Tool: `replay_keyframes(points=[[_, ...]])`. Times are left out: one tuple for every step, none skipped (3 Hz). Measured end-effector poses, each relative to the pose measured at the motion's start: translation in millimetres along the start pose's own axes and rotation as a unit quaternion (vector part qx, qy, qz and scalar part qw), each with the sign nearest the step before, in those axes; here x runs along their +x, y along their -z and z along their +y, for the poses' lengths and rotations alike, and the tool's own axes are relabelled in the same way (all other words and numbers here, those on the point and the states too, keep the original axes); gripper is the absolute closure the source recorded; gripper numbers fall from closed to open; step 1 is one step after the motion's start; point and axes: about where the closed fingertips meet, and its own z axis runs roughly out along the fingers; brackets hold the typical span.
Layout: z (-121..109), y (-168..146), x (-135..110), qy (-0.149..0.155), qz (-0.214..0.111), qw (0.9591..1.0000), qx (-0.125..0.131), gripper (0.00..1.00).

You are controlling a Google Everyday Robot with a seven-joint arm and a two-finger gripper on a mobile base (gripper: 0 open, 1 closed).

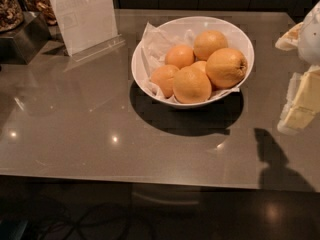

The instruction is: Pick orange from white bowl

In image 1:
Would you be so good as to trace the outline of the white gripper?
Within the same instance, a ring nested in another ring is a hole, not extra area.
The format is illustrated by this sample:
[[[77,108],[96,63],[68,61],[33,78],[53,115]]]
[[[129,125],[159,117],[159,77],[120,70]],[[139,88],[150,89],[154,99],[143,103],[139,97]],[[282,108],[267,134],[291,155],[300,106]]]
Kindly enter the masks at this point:
[[[300,22],[275,43],[277,49],[294,50],[311,65],[320,65],[320,1]],[[320,113],[320,67],[311,66],[304,74],[294,73],[289,81],[286,104],[277,129],[294,135],[305,129]]]

